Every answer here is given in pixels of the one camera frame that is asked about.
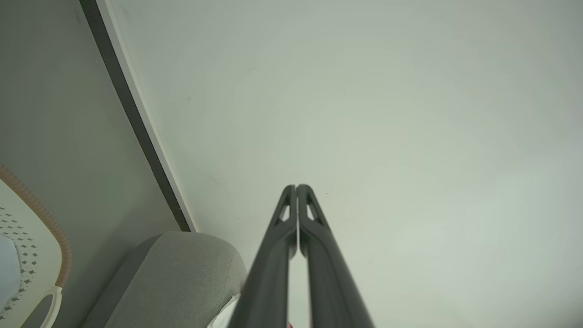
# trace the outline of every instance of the gray cushion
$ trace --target gray cushion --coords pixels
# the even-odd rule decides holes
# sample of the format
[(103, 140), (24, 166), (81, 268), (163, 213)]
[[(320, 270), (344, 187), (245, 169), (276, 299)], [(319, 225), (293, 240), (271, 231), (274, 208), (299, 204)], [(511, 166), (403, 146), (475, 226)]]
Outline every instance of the gray cushion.
[(138, 269), (142, 265), (150, 248), (152, 248), (154, 243), (160, 237), (162, 237), (162, 235), (146, 239), (130, 252), (121, 264), (120, 269), (115, 273), (113, 279), (111, 279), (103, 293), (101, 293), (101, 296), (85, 320), (82, 328), (103, 328), (106, 326), (107, 321), (117, 306), (117, 303), (119, 303), (121, 297), (124, 296), (125, 290), (128, 288), (129, 283), (132, 282), (136, 272), (138, 272)]
[[(104, 292), (102, 297), (117, 303), (108, 320), (107, 307), (98, 310), (100, 298), (83, 327), (103, 327), (93, 324), (106, 321), (106, 328), (204, 328), (241, 291), (246, 275), (241, 256), (229, 243), (204, 233), (167, 232), (154, 240), (121, 299)], [(119, 290), (123, 283), (116, 278), (112, 283)]]

